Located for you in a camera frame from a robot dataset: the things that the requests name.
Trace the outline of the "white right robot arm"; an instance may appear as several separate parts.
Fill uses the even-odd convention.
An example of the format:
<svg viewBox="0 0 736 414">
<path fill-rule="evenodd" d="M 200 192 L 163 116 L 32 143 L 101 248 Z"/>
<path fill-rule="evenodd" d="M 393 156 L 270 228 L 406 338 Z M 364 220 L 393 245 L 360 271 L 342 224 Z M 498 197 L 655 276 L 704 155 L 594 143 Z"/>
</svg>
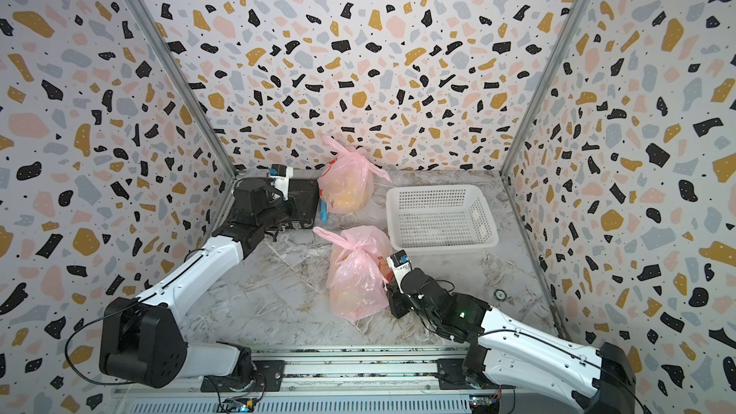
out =
<svg viewBox="0 0 736 414">
<path fill-rule="evenodd" d="M 620 347 L 577 344 L 537 330 L 481 299 L 445 289 L 403 253 L 388 264 L 392 314 L 415 312 L 429 332 L 467 344 L 461 371 L 468 385 L 526 388 L 579 413 L 644 410 L 634 370 Z"/>
</svg>

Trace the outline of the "pink plastic bag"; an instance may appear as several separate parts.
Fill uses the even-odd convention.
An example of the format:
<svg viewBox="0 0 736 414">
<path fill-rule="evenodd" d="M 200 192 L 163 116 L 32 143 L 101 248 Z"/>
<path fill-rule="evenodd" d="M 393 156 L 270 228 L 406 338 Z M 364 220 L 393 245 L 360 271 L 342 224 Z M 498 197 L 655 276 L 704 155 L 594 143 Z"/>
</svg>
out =
<svg viewBox="0 0 736 414">
<path fill-rule="evenodd" d="M 356 213 L 374 193 L 374 178 L 391 181 L 389 173 L 374 164 L 365 149 L 341 145 L 331 136 L 323 142 L 337 155 L 318 178 L 320 199 L 328 214 Z"/>
<path fill-rule="evenodd" d="M 388 258 L 393 254 L 389 237 L 376 226 L 362 225 L 314 234 L 333 245 L 327 279 L 330 309 L 352 323 L 388 307 L 385 286 L 393 279 Z"/>
</svg>

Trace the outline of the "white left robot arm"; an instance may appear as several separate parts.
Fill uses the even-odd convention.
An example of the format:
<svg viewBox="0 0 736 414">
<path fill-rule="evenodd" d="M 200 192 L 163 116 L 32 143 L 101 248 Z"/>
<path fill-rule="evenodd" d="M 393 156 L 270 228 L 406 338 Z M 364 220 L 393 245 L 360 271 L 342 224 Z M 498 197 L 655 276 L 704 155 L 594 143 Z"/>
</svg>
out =
<svg viewBox="0 0 736 414">
<path fill-rule="evenodd" d="M 180 323 L 201 296 L 241 264 L 266 236 L 289 220 L 289 169 L 238 181 L 224 221 L 192 256 L 134 298 L 119 297 L 105 309 L 99 368 L 109 385 L 162 388 L 177 379 L 203 377 L 214 386 L 248 387 L 255 366 L 249 349 L 227 343 L 189 343 Z"/>
</svg>

